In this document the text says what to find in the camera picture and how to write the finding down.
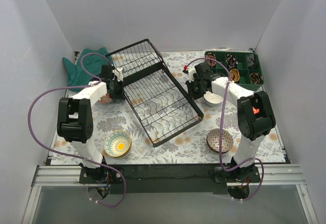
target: green tray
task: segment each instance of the green tray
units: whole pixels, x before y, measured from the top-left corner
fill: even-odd
[[[252,84],[251,80],[250,80],[250,74],[254,73],[254,72],[258,72],[264,78],[263,72],[261,70],[260,62],[259,62],[259,57],[256,53],[234,51],[234,50],[231,50],[231,51],[206,51],[205,57],[206,57],[206,54],[209,52],[214,53],[216,56],[216,60],[220,61],[225,67],[228,68],[228,70],[231,70],[231,69],[226,64],[226,55],[231,54],[237,59],[237,61],[238,61],[237,69],[240,74],[240,80],[237,84],[239,84],[241,87],[255,92],[264,84],[264,80],[263,80],[263,83],[259,84],[259,85]],[[258,63],[257,69],[249,69],[248,68],[247,57],[251,54],[254,55],[254,60],[257,61],[257,63]],[[223,73],[223,74],[227,75],[227,72],[218,64],[216,64],[216,66],[213,67],[212,70],[215,73]]]

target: wire rack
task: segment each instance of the wire rack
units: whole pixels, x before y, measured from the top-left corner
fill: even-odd
[[[110,55],[124,68],[126,100],[154,147],[202,121],[203,113],[148,39]]]

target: towel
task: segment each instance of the towel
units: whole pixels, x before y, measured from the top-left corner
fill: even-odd
[[[69,59],[62,58],[62,61],[65,64],[66,69],[68,71],[68,86],[69,87],[87,85],[90,82],[90,80],[92,79],[92,77],[89,74],[87,74],[83,70],[82,66],[80,65],[80,61],[82,60],[82,57],[85,54],[90,53],[90,52],[96,52],[101,55],[108,54],[107,49],[104,47],[100,48],[98,51],[90,50],[90,49],[86,48],[81,53],[76,65],[73,64]],[[90,56],[87,56],[86,58],[84,58],[83,65],[86,68],[86,70],[89,71],[91,74],[98,75],[101,73],[102,65],[107,65],[107,61],[100,56],[90,55]],[[74,92],[80,92],[82,89],[69,89],[69,90],[74,91]]]

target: floral tablecloth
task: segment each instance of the floral tablecloth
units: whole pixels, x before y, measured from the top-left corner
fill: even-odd
[[[182,73],[182,67],[189,61],[203,57],[204,52],[163,52],[162,56],[173,76],[186,89],[187,76]],[[204,119],[198,125],[176,136],[169,142],[154,148],[147,138],[139,121],[126,101],[112,101],[109,104],[100,102],[93,106],[94,132],[89,141],[93,141],[97,149],[105,156],[108,164],[170,164],[170,163],[218,163],[218,153],[209,149],[206,137],[210,130],[219,128],[221,107],[207,105],[203,98],[196,104],[204,113]],[[223,155],[223,162],[229,163],[237,151],[241,133],[237,126],[237,110],[227,102],[225,110],[224,129],[234,139],[233,148]],[[120,159],[109,157],[104,150],[104,141],[111,132],[122,129],[129,132],[132,139],[130,153]],[[57,136],[54,145],[56,150],[77,154],[77,151],[62,137]],[[285,162],[281,144],[275,129],[265,137],[256,157],[263,162]],[[80,159],[53,154],[52,165],[79,164]]]

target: yellow bowl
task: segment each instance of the yellow bowl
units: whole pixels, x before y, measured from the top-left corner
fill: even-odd
[[[104,142],[106,153],[113,158],[121,158],[129,153],[131,137],[126,131],[114,131]]]

